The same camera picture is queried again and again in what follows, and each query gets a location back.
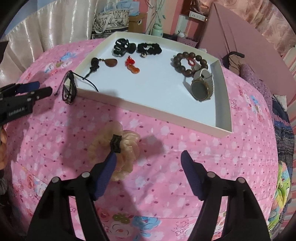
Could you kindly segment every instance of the beige hair scrunchie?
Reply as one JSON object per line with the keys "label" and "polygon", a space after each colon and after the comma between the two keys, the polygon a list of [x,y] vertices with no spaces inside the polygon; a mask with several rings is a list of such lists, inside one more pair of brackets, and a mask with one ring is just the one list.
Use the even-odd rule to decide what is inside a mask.
{"label": "beige hair scrunchie", "polygon": [[117,121],[108,122],[101,130],[101,133],[95,137],[92,144],[88,147],[87,155],[92,163],[103,162],[103,160],[98,159],[96,150],[100,145],[110,152],[110,141],[113,135],[122,137],[120,153],[116,153],[117,163],[111,177],[111,181],[119,181],[124,180],[124,178],[133,171],[133,162],[140,155],[140,149],[137,144],[140,140],[139,134],[133,131],[124,131],[122,124]]}

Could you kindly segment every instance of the bedspread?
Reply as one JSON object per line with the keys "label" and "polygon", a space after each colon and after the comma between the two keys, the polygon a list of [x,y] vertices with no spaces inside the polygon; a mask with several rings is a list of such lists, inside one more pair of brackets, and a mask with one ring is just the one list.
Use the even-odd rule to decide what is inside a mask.
{"label": "bedspread", "polygon": [[[102,40],[56,46],[22,75],[19,83],[39,80],[57,90]],[[107,122],[141,135],[140,157],[124,180],[110,182],[95,207],[110,240],[187,240],[202,202],[193,196],[180,164],[191,157],[221,178],[246,178],[267,220],[277,183],[278,160],[272,120],[260,93],[223,68],[231,105],[233,134],[215,137],[152,117],[77,97],[72,105],[61,95],[40,100],[34,112],[7,126],[14,212],[28,228],[46,185],[54,176],[76,178],[93,165],[87,148]],[[227,199],[223,198],[214,238],[221,234]],[[77,237],[83,239],[75,200],[70,198]]]}

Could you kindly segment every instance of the finger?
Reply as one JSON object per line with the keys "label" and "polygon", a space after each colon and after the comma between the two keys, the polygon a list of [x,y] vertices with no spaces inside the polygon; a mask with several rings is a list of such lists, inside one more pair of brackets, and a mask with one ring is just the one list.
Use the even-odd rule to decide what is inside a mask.
{"label": "finger", "polygon": [[4,169],[7,166],[7,163],[8,163],[8,158],[5,155],[5,157],[3,158],[3,160],[0,161],[0,170]]}
{"label": "finger", "polygon": [[1,137],[1,142],[6,144],[7,143],[7,133],[6,133],[5,129],[1,130],[0,137]]}

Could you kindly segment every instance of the power strip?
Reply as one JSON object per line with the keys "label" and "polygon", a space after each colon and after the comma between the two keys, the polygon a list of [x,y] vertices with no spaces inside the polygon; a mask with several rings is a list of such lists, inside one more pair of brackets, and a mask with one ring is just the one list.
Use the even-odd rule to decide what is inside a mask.
{"label": "power strip", "polygon": [[201,14],[193,12],[193,11],[190,11],[189,17],[198,19],[198,20],[203,21],[203,22],[206,21],[206,17],[204,15],[201,15]]}

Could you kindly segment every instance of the wooden bead bracelet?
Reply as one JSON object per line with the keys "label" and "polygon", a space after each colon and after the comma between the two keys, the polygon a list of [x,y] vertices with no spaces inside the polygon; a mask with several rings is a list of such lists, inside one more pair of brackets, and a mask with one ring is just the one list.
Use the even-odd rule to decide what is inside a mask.
{"label": "wooden bead bracelet", "polygon": [[183,53],[178,53],[176,57],[174,57],[173,60],[173,66],[175,67],[175,70],[179,73],[182,73],[185,77],[193,77],[194,74],[198,70],[191,70],[187,69],[181,64],[182,59],[187,59],[188,64],[190,66],[195,65],[195,60],[199,61],[201,68],[200,69],[208,69],[207,61],[205,59],[202,59],[200,55],[195,55],[195,53],[191,52],[183,52]]}

